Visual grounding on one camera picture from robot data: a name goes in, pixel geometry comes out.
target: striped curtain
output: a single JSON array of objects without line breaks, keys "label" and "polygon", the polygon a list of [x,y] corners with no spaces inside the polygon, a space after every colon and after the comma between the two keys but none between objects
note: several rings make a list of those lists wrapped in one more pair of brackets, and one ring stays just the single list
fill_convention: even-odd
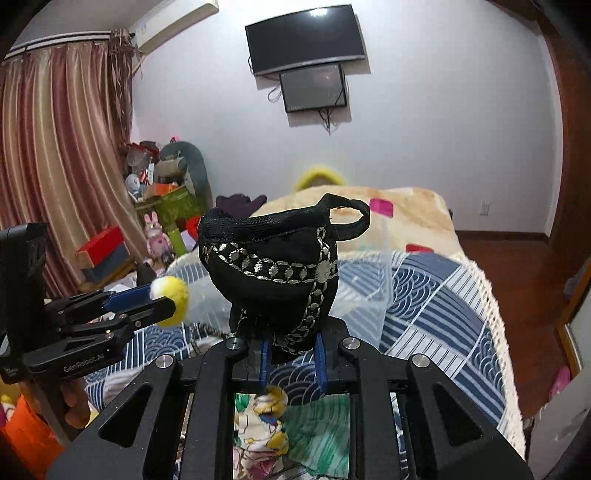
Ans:
[{"label": "striped curtain", "polygon": [[[55,296],[76,292],[74,252],[107,226],[120,226],[131,254],[145,256],[121,153],[131,124],[131,91],[122,89],[131,69],[122,63],[131,55],[109,43],[45,48],[0,67],[0,228],[49,223],[45,278]],[[122,91],[128,101],[115,99]]]}]

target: air conditioner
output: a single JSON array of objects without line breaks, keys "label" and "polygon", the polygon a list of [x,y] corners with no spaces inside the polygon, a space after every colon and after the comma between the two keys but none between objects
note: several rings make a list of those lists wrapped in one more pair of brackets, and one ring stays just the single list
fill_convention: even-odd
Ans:
[{"label": "air conditioner", "polygon": [[144,55],[185,28],[219,12],[217,0],[166,0],[139,19],[130,33]]}]

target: green striped fabric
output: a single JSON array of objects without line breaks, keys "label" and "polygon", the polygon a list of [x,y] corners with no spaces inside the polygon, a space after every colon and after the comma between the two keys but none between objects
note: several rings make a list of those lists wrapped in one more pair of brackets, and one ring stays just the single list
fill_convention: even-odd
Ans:
[{"label": "green striped fabric", "polygon": [[327,395],[281,417],[289,437],[287,456],[315,475],[349,477],[349,396]]}]

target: wooden floor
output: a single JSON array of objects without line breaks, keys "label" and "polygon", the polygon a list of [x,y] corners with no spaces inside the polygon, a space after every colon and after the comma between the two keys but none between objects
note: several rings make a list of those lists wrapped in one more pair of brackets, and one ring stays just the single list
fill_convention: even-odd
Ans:
[{"label": "wooden floor", "polygon": [[548,399],[556,373],[567,365],[554,329],[566,307],[562,295],[569,271],[543,241],[464,240],[466,255],[492,283],[515,373],[524,418]]}]

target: curtain rod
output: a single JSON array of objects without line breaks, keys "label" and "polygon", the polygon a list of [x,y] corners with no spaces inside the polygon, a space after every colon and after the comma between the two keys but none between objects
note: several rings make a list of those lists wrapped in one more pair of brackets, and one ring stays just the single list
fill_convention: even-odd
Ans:
[{"label": "curtain rod", "polygon": [[18,45],[14,45],[4,57],[4,60],[11,59],[17,55],[25,53],[26,51],[37,50],[39,48],[50,47],[53,45],[60,45],[78,41],[87,40],[109,40],[111,32],[109,30],[97,30],[89,32],[72,32],[62,33],[58,35],[50,35],[48,37],[37,38]]}]

